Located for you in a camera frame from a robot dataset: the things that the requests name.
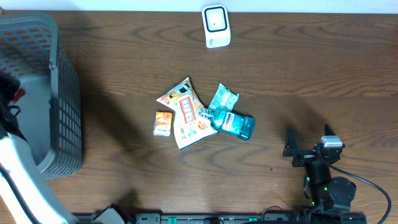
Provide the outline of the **small orange snack packet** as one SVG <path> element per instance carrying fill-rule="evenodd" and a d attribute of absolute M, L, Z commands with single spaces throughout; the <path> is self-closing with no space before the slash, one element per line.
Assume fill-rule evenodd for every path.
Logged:
<path fill-rule="evenodd" d="M 171 134 L 172 113 L 157 111 L 154 122 L 154 136 L 169 137 Z"/>

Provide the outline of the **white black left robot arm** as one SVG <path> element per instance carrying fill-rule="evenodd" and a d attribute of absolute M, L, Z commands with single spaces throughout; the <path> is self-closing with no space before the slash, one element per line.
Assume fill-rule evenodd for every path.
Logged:
<path fill-rule="evenodd" d="M 78 223 L 41 176 L 11 113 L 10 102 L 20 85 L 19 80 L 1 74 L 1 197 L 16 223 Z"/>

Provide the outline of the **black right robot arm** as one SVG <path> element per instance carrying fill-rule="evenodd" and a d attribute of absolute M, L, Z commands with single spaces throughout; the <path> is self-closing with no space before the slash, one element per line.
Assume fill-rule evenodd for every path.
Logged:
<path fill-rule="evenodd" d="M 330 166 L 340 160 L 345 145 L 325 125 L 325 134 L 313 149 L 301 150 L 291 128 L 282 156 L 292 158 L 292 167 L 305 168 L 304 194 L 313 202 L 314 211 L 342 214 L 351 210 L 356 185 L 345 177 L 332 177 Z"/>

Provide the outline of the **teal blue packet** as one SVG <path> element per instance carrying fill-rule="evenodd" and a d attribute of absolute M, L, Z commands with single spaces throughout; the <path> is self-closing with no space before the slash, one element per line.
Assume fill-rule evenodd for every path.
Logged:
<path fill-rule="evenodd" d="M 212 128 L 222 131 L 242 140 L 250 140 L 255 127 L 255 120 L 224 108 L 210 110 L 203 108 L 200 114 L 210 121 Z"/>

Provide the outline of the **yellow white chips bag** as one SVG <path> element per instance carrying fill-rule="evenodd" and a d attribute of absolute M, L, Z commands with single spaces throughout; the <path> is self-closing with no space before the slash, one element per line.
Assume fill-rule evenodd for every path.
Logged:
<path fill-rule="evenodd" d="M 173 130 L 180 151 L 202 139 L 218 134 L 218 131 L 211 127 L 210 121 L 201 116 L 201 111 L 205 107 L 199 100 L 188 77 L 156 101 L 175 113 Z"/>

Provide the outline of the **pale green wipes pack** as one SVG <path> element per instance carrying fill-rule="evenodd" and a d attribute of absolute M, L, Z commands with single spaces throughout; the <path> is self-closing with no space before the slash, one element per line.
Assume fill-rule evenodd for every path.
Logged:
<path fill-rule="evenodd" d="M 224 108 L 228 111 L 232 111 L 238 100 L 239 93 L 233 93 L 220 83 L 208 108 L 213 111 L 217 108 Z"/>

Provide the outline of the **red orange chocolate bar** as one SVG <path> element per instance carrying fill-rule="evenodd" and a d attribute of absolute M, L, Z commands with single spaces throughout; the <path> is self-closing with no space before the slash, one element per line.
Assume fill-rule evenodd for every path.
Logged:
<path fill-rule="evenodd" d="M 16 104 L 26 94 L 25 89 L 19 88 L 12 98 L 12 102 Z"/>

